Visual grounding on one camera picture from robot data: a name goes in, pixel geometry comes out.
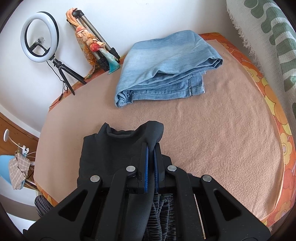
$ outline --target orange fabric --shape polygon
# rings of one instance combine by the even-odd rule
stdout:
[[[274,211],[263,220],[263,223],[267,226],[273,225],[277,220],[279,220],[294,204],[295,201],[295,192],[296,192],[296,176],[295,176],[295,166],[296,166],[296,153],[294,141],[292,138],[291,130],[289,124],[287,123],[286,116],[283,112],[283,109],[268,85],[266,79],[259,72],[259,70],[252,64],[252,62],[243,55],[233,44],[231,44],[227,39],[225,39],[219,33],[208,33],[200,35],[204,40],[217,40],[220,42],[248,71],[250,76],[253,78],[254,82],[258,86],[259,90],[263,94],[271,113],[274,116],[274,119],[277,124],[277,128],[280,134],[280,138],[283,146],[284,153],[284,183],[282,192],[279,198],[279,201],[274,209]],[[96,76],[99,76],[103,73],[103,70],[100,70],[92,76],[90,79],[86,80],[87,82],[91,81]],[[80,82],[76,83],[73,86],[73,89],[76,90],[81,87]],[[64,94],[63,99],[67,97],[70,93]],[[38,189],[42,194],[48,199],[50,203],[54,206],[57,204],[40,186]]]

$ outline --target white fringe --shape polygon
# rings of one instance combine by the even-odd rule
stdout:
[[[231,14],[229,8],[227,7],[227,12],[230,16],[230,19],[235,27],[235,29],[238,31],[239,33],[239,36],[242,38],[243,40],[243,44],[244,44],[244,47],[246,47],[250,53],[250,56],[253,57],[253,62],[254,62],[254,65],[259,69],[259,71],[264,74],[264,71],[263,71],[263,68],[260,64],[260,61],[259,61],[259,58],[258,56],[256,55],[255,53],[255,50],[253,49],[251,43],[249,42],[247,36],[245,35],[245,33],[243,32],[242,28],[236,23],[235,21],[235,18],[234,16]]]

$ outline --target teal fabric tip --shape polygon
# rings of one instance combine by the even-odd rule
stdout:
[[[101,51],[101,53],[106,57],[106,59],[109,62],[109,73],[111,74],[114,71],[118,70],[120,68],[120,64],[116,62],[116,60],[118,60],[117,58],[115,58],[114,55],[110,54],[107,50],[100,48],[99,49]]]

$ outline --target ring light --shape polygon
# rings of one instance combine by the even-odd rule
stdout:
[[[46,24],[46,26],[49,29],[50,38],[51,38],[51,46],[43,55],[35,54],[30,49],[27,43],[27,31],[28,31],[29,25],[31,24],[32,21],[36,19],[39,19]],[[29,17],[22,27],[20,42],[21,42],[22,50],[30,60],[37,63],[41,63],[49,60],[56,52],[59,44],[59,29],[53,16],[51,16],[48,12],[37,12],[31,17]]]

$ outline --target fleece surface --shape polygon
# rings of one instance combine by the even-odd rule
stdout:
[[[61,201],[76,186],[83,138],[107,122],[134,130],[148,120],[164,124],[162,153],[196,176],[209,174],[259,219],[282,189],[283,151],[275,120],[253,79],[216,40],[224,59],[204,75],[205,93],[185,99],[114,105],[120,70],[98,76],[48,113],[36,154],[34,179]]]

